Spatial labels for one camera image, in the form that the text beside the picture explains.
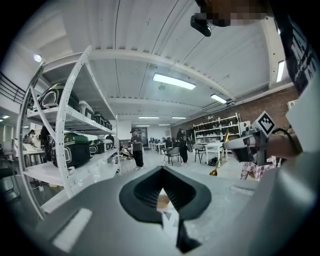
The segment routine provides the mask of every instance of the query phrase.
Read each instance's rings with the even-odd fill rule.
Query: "black rubber cover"
[[[178,211],[180,222],[198,218],[211,202],[211,192],[205,185],[161,166],[124,185],[119,200],[137,221],[162,224],[161,214],[156,211],[162,188]]]

